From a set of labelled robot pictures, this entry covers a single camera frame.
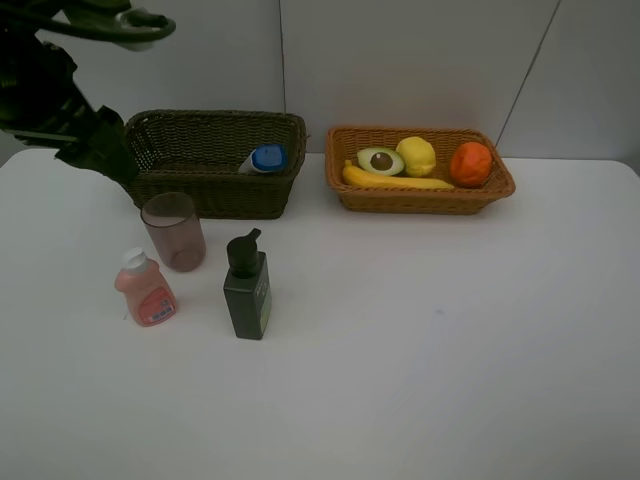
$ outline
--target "table surface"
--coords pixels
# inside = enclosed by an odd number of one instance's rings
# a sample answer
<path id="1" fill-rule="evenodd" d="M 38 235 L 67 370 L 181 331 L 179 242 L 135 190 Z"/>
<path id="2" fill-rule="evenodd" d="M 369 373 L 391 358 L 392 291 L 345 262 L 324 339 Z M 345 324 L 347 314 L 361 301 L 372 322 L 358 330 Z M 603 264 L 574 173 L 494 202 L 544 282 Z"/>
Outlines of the table surface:
<path id="1" fill-rule="evenodd" d="M 155 250 L 124 191 L 28 150 L 0 170 L 0 477 L 640 477 L 640 180 L 508 160 L 472 217 L 357 214 L 309 155 L 276 221 L 203 220 L 153 328 L 113 289 Z M 259 227 L 273 310 L 234 336 L 225 245 Z"/>

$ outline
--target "avocado half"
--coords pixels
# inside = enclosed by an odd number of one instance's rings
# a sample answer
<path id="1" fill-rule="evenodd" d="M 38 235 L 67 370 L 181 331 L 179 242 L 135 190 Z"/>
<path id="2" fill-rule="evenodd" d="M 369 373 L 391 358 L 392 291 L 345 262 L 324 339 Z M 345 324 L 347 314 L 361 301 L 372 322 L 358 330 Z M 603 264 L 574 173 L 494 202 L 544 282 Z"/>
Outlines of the avocado half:
<path id="1" fill-rule="evenodd" d="M 390 148 L 370 147 L 358 152 L 358 165 L 369 172 L 391 177 L 404 170 L 404 161 Z"/>

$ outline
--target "wicker basket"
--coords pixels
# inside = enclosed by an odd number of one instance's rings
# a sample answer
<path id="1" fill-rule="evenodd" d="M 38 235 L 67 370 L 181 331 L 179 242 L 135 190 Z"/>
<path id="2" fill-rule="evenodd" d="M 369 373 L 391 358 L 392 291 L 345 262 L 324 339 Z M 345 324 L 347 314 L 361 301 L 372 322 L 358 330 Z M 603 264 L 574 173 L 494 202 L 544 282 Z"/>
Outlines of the wicker basket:
<path id="1" fill-rule="evenodd" d="M 302 118 L 266 112 L 142 112 L 127 123 L 126 138 L 140 167 L 138 177 L 124 186 L 135 205 L 141 208 L 161 193 L 184 192 L 203 218 L 278 218 L 306 146 Z M 238 174 L 251 151 L 266 143 L 284 145 L 287 169 Z"/>
<path id="2" fill-rule="evenodd" d="M 342 180 L 345 160 L 356 160 L 359 150 L 387 147 L 395 150 L 400 140 L 418 136 L 431 142 L 437 165 L 430 177 L 453 183 L 449 178 L 449 161 L 465 142 L 486 145 L 493 155 L 491 174 L 482 188 L 453 190 L 420 190 L 357 188 Z M 515 191 L 511 174 L 491 141 L 475 130 L 433 128 L 337 127 L 327 135 L 326 175 L 329 186 L 338 193 L 349 210 L 387 213 L 441 213 L 470 215 L 490 203 L 508 197 Z"/>

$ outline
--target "banana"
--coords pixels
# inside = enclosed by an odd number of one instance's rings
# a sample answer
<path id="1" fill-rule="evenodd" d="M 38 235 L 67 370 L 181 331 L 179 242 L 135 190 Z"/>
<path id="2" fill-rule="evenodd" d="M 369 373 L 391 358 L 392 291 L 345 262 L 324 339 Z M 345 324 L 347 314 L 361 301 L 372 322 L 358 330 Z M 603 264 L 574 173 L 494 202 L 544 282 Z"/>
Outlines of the banana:
<path id="1" fill-rule="evenodd" d="M 438 180 L 437 178 L 405 178 L 376 175 L 375 173 L 365 172 L 361 168 L 354 167 L 349 160 L 345 162 L 342 176 L 347 184 L 360 188 L 455 188 L 450 183 Z"/>

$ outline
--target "pink plastic cup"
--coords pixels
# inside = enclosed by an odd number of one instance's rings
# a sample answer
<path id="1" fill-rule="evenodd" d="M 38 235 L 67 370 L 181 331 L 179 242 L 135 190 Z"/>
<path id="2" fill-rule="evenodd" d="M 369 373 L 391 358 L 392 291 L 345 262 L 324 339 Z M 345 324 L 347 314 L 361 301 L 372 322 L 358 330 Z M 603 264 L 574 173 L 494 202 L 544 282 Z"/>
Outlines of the pink plastic cup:
<path id="1" fill-rule="evenodd" d="M 167 267 L 190 272 L 202 263 L 207 247 L 189 195 L 169 192 L 153 197 L 142 207 L 140 218 Z"/>

